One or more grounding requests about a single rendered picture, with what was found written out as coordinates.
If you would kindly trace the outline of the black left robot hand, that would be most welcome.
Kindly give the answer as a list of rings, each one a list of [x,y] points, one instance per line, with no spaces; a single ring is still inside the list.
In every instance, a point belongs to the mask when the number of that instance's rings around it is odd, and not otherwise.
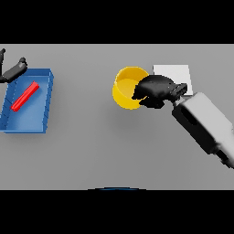
[[[0,50],[0,83],[11,83],[27,71],[27,61],[22,57],[11,69],[2,72],[5,49]]]

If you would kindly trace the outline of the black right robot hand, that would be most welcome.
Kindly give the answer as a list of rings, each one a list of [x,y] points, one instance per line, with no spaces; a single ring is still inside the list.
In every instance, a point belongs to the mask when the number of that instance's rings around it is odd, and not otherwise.
[[[187,92],[186,83],[174,83],[163,75],[149,75],[135,86],[132,99],[147,108],[161,109],[165,101],[178,101]]]

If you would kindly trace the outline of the yellow bowl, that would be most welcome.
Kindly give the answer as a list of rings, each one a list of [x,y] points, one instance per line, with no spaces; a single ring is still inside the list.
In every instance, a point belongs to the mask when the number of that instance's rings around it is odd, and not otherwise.
[[[112,97],[114,101],[125,110],[136,110],[140,107],[139,100],[133,100],[135,86],[145,77],[148,72],[139,67],[125,67],[117,73],[113,86]]]

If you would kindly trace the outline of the pale square scale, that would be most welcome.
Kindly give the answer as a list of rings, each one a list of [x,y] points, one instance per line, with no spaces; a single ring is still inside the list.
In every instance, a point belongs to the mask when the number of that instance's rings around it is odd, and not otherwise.
[[[187,85],[186,95],[192,95],[192,82],[189,67],[187,65],[153,65],[154,75],[163,75],[170,78],[174,83]]]

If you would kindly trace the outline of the red beaker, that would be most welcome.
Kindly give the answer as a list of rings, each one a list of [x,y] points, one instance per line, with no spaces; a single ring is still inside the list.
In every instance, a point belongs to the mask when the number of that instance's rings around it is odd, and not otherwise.
[[[13,102],[11,105],[11,110],[13,112],[18,112],[38,89],[39,84],[33,80],[31,84],[23,91],[23,93]]]

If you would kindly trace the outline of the blue tray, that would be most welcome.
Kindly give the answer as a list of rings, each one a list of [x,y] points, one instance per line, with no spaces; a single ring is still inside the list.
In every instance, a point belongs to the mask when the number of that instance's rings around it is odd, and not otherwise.
[[[28,69],[18,79],[9,83],[0,112],[0,132],[45,133],[48,128],[53,79],[51,69]],[[14,112],[11,106],[33,81],[39,88]]]

